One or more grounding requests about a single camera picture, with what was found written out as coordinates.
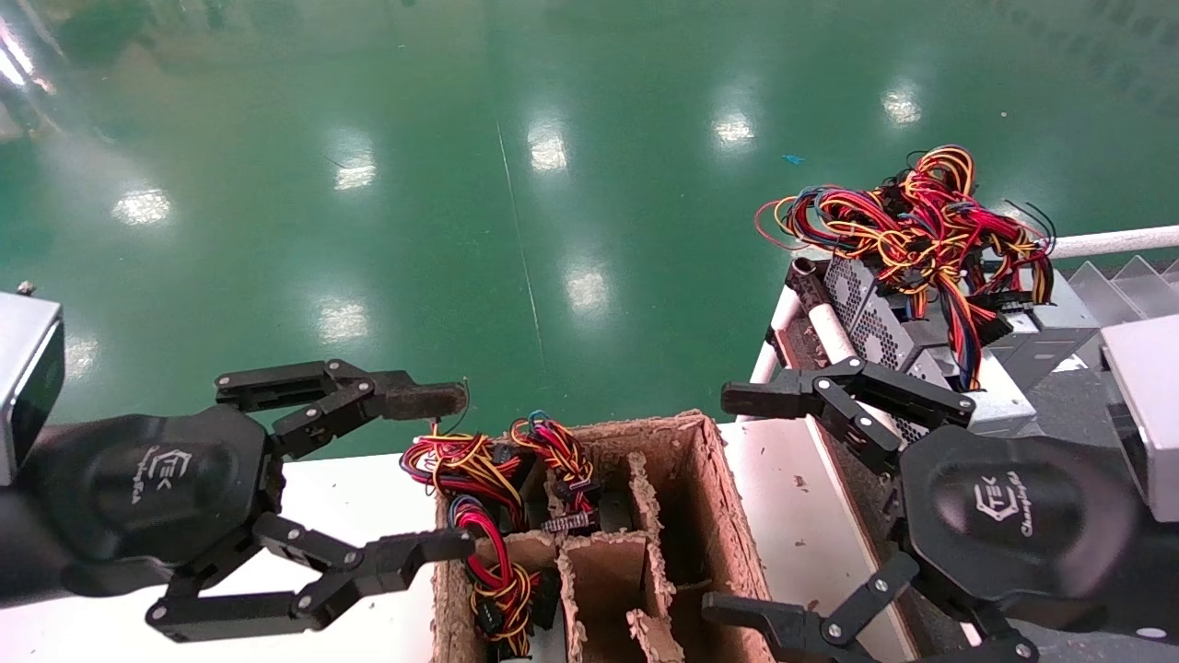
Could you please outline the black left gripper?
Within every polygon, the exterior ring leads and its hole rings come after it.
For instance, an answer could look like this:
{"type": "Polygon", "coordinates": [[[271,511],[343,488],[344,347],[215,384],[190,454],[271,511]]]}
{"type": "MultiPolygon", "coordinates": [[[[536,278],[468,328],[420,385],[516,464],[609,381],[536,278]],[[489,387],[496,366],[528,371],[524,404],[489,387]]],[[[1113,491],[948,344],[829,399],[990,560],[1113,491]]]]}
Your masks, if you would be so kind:
{"type": "Polygon", "coordinates": [[[357,547],[276,516],[282,458],[299,459],[378,419],[452,416],[462,382],[419,383],[341,357],[231,372],[219,406],[183,416],[52,425],[29,449],[29,595],[108,599],[166,585],[145,613],[176,643],[321,631],[368,597],[408,590],[426,564],[475,551],[466,529],[357,547]],[[269,434],[243,413],[291,411],[269,434]],[[317,572],[291,591],[202,596],[253,554],[317,572]]]}

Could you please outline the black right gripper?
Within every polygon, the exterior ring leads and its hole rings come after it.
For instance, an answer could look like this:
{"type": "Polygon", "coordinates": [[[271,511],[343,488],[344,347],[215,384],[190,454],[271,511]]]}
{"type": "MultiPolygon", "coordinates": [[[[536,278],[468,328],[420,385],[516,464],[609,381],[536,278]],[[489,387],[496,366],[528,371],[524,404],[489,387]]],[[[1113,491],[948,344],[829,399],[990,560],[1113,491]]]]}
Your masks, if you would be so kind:
{"type": "MultiPolygon", "coordinates": [[[[900,470],[908,541],[867,583],[821,613],[779,600],[707,592],[704,621],[760,634],[778,662],[871,662],[858,637],[905,590],[926,592],[933,569],[973,599],[1091,599],[1137,538],[1144,504],[1117,449],[1052,436],[979,436],[975,402],[951,388],[863,357],[822,369],[783,369],[768,383],[727,382],[724,413],[814,418],[876,474],[900,470]],[[870,411],[933,431],[902,436],[870,411]]],[[[931,662],[1038,662],[1040,654],[997,609],[951,600],[976,646],[931,662]]]]}

